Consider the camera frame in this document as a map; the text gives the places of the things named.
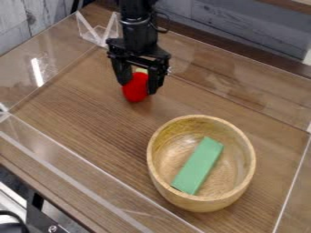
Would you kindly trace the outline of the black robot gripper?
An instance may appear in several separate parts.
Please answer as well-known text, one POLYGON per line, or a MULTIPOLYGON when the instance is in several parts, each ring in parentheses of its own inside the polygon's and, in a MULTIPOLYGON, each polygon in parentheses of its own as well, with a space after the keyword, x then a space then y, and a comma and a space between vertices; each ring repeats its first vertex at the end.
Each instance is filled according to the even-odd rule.
POLYGON ((111 58, 117 83, 124 86, 132 78, 131 66, 148 69, 147 91, 149 95, 164 84, 171 54, 157 45, 157 34, 152 18, 140 21, 120 20, 123 35, 108 38, 108 57, 111 58))

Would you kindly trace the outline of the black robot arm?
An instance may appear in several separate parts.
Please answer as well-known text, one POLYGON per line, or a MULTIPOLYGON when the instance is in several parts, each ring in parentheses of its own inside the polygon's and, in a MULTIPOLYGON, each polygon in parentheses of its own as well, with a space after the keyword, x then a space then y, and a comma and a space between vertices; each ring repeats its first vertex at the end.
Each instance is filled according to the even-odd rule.
POLYGON ((132 80, 132 66, 148 72, 147 94, 153 95, 164 84, 169 71, 171 54, 157 45, 157 34, 167 33, 156 25, 157 0, 115 0, 119 6, 123 36, 107 38, 107 55, 111 58, 117 83, 132 80))

